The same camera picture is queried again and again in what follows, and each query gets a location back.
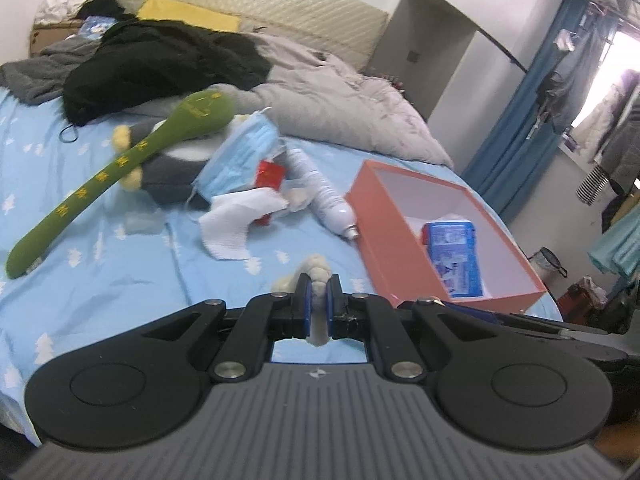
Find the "orange box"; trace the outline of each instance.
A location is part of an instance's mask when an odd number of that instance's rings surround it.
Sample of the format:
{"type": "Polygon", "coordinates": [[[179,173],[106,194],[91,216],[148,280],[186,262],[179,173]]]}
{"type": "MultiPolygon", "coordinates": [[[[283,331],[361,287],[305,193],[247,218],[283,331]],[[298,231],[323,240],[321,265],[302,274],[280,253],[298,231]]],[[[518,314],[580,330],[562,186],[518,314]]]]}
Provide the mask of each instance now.
{"type": "Polygon", "coordinates": [[[358,247],[371,281],[394,306],[437,296],[481,310],[522,313],[546,293],[522,251],[464,186],[367,160],[346,199],[358,218],[358,247]],[[474,224],[485,296],[450,298],[420,241],[422,226],[446,214],[474,224]]]}

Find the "yellow pillow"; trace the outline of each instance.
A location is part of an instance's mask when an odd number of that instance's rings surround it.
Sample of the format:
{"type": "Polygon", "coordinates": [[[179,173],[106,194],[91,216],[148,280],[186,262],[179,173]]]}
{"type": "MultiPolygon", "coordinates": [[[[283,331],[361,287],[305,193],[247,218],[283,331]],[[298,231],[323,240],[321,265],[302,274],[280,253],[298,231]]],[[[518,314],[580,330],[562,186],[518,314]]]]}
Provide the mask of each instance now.
{"type": "Polygon", "coordinates": [[[237,32],[240,28],[240,18],[177,0],[145,0],[138,17],[140,20],[179,20],[220,32],[237,32]]]}

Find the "window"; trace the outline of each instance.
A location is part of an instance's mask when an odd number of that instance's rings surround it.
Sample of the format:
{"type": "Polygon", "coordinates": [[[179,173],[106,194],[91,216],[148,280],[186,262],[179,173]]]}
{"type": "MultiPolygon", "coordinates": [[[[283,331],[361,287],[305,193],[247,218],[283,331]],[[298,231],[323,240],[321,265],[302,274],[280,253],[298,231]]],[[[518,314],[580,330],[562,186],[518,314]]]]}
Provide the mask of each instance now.
{"type": "Polygon", "coordinates": [[[626,69],[632,68],[640,72],[640,41],[617,32],[608,52],[606,49],[605,52],[605,59],[593,81],[591,90],[589,90],[587,100],[580,114],[572,123],[574,128],[587,118],[598,103],[604,99],[611,85],[620,78],[626,69]]]}

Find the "blue surgical mask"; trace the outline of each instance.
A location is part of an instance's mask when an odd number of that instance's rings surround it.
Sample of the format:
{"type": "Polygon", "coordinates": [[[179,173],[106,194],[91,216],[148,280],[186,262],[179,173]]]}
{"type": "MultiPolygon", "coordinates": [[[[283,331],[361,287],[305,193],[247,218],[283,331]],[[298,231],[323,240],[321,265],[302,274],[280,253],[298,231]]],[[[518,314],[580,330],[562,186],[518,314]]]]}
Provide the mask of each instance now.
{"type": "Polygon", "coordinates": [[[192,186],[208,202],[213,197],[251,189],[258,165],[282,150],[277,127],[264,112],[240,123],[216,150],[192,186]]]}

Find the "floor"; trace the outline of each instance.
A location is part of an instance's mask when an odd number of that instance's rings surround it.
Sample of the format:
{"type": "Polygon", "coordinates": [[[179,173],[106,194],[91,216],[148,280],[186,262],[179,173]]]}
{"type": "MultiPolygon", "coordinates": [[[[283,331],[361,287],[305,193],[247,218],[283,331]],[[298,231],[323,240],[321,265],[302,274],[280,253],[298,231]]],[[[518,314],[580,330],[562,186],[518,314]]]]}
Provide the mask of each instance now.
{"type": "Polygon", "coordinates": [[[0,479],[2,474],[15,471],[33,450],[33,444],[23,435],[0,424],[0,479]]]}

